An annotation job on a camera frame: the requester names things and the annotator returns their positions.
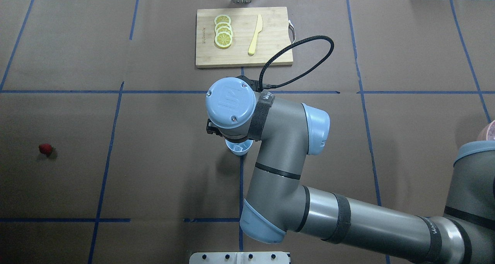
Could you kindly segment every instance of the blue joint cap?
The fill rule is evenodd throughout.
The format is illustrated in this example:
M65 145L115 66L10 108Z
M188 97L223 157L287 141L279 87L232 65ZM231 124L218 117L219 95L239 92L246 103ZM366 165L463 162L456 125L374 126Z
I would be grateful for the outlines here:
M251 207L246 199L239 224L247 236L263 243L281 243L286 234Z
M330 117L327 112L307 106L302 103L306 112L306 121L308 124L308 155L317 155L323 151L327 142L328 133L330 131Z
M457 155L456 161L454 162L454 166L456 165L456 162L458 160L465 156L493 150L495 150L495 141L488 140L466 143L459 149L459 153Z
M208 117L219 128L234 129L246 123L256 105L254 92L244 81L225 77L207 91Z

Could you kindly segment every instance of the black cable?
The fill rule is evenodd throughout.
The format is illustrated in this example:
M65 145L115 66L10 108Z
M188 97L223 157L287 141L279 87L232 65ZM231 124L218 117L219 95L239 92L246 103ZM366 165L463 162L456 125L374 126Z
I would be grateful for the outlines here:
M278 57L280 57L282 54L284 54L285 52L289 51L290 49L293 49L294 47L298 46L298 45L301 45L301 44L304 44L306 42L310 42L310 41L313 41L313 40L317 40L317 39L323 39L323 40L326 40L327 42L330 43L330 50L328 51L328 53L323 57L323 59L321 59L318 63L316 63L316 65L314 65L312 68L310 68L309 70L307 70L306 72L304 72L303 74L299 75L298 77L294 78L294 79L291 79L287 82L284 82L282 84L278 84L278 85L272 85L272 84L263 84L263 75L265 74L265 71L267 70L267 68L271 65L271 63L273 63L274 60L276 60ZM267 61L267 63L265 63L265 65L263 66L263 68L261 69L261 72L259 74L259 80L258 80L258 89L257 89L257 92L260 92L263 91L263 89L274 89L274 88L280 88L282 86L285 86L287 84L290 84L298 79L300 79L301 77L309 74L310 72L312 72L315 68L317 68L319 65L321 65L331 54L332 52L334 51L334 41L327 37L327 36L324 36L324 35L315 35L315 36L312 36L312 37L309 37L309 38L305 38L305 39L302 39L302 40L299 40L295 43L292 43L290 44L289 46L287 46L286 48L280 50L277 54L275 54L270 60Z

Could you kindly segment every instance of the knife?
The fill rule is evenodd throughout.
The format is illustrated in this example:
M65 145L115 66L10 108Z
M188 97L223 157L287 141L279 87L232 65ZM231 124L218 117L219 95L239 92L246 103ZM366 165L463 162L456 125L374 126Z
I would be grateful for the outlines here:
M251 40L251 44L249 45L249 49L247 50L247 53L249 55L254 55L256 52L256 42L258 42L258 34L261 32L263 29L263 19L261 18L261 15L258 15L258 20L256 21L256 28L254 28L254 35L253 39Z

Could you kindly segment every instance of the wooden knife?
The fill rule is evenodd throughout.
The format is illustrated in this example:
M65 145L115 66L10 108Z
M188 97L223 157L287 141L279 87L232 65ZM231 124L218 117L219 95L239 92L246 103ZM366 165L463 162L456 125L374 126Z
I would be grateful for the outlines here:
M249 55L254 55L256 52L256 43L258 42L258 34L261 32L263 29L263 19L261 18L261 15L258 15L258 20L256 21L256 28L254 28L254 35L253 39L251 40L251 44L249 45L249 49L247 50L247 53Z

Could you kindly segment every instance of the red strawberry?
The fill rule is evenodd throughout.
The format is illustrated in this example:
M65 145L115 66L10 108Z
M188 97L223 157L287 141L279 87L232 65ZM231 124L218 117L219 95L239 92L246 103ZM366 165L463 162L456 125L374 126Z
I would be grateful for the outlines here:
M51 153L53 152L53 147L48 143L41 144L38 146L38 148L39 148L39 152L45 154L46 156L50 156Z

